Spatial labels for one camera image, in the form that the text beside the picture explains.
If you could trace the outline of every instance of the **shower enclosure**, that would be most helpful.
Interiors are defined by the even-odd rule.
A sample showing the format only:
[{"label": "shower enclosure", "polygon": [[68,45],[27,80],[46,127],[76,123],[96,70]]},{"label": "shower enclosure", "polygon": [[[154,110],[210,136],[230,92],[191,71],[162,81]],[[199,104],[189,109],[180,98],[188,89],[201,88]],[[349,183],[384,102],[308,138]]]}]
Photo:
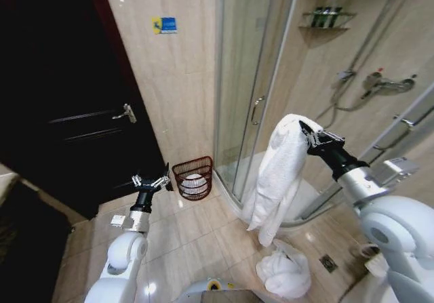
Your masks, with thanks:
[{"label": "shower enclosure", "polygon": [[[218,0],[218,5],[214,162],[238,208],[255,187],[271,132],[288,113],[316,119],[346,137],[346,148],[369,163],[391,151],[404,155],[410,138],[415,145],[409,135],[431,118],[434,103],[429,22],[434,0]],[[342,17],[331,24],[330,12]],[[341,201],[318,158],[308,157],[303,178],[283,227]]]}]

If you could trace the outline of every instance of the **shower door handle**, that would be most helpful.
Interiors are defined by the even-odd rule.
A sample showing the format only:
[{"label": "shower door handle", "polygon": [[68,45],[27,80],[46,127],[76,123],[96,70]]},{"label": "shower door handle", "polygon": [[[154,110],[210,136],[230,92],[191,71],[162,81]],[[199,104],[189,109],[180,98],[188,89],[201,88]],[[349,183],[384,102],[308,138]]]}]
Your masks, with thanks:
[{"label": "shower door handle", "polygon": [[256,107],[263,100],[265,100],[265,95],[261,96],[260,98],[257,98],[256,101],[255,101],[255,103],[253,104],[252,117],[250,118],[250,122],[252,123],[252,125],[258,125],[259,124],[259,121],[255,121],[255,112],[256,112]]}]

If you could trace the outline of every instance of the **white towel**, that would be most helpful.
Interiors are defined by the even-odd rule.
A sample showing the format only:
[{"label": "white towel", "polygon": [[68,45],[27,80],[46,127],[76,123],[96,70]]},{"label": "white towel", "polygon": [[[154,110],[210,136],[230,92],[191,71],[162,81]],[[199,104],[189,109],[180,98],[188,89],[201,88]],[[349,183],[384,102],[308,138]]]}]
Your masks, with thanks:
[{"label": "white towel", "polygon": [[267,291],[292,300],[307,293],[311,286],[309,263],[304,254],[275,239],[277,250],[256,264],[256,273]]},{"label": "white towel", "polygon": [[268,247],[298,191],[306,161],[307,140],[301,131],[303,121],[314,132],[322,127],[302,115],[287,115],[276,126],[262,160],[256,188],[244,202],[243,218],[248,230],[261,226],[259,242]]}]

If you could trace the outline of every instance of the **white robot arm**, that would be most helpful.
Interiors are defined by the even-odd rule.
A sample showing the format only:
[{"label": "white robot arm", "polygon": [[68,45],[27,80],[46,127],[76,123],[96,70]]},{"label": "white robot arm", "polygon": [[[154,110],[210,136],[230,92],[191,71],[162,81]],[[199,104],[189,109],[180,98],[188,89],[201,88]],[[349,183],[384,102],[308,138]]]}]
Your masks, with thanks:
[{"label": "white robot arm", "polygon": [[129,216],[115,215],[111,224],[122,227],[125,232],[110,244],[107,261],[100,278],[87,293],[85,303],[133,303],[137,290],[137,274],[146,254],[154,193],[170,182],[169,166],[166,175],[158,180],[142,180],[133,176],[139,190],[136,203]]},{"label": "white robot arm", "polygon": [[387,279],[401,303],[434,303],[434,209],[411,198],[389,195],[418,168],[405,158],[373,170],[344,148],[330,132],[314,133],[300,122],[308,154],[320,156],[358,213],[364,234],[389,264]]}]

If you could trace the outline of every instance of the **shower faucet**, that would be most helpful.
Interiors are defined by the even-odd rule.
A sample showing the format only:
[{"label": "shower faucet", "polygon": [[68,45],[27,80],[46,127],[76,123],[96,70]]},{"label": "shower faucet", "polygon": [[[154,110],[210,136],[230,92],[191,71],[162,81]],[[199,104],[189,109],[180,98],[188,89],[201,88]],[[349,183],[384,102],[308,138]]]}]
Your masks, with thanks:
[{"label": "shower faucet", "polygon": [[403,81],[393,81],[392,79],[383,77],[380,72],[376,71],[366,77],[363,83],[366,93],[361,99],[375,94],[392,95],[408,92],[414,87],[415,83],[411,78],[404,79]]}]

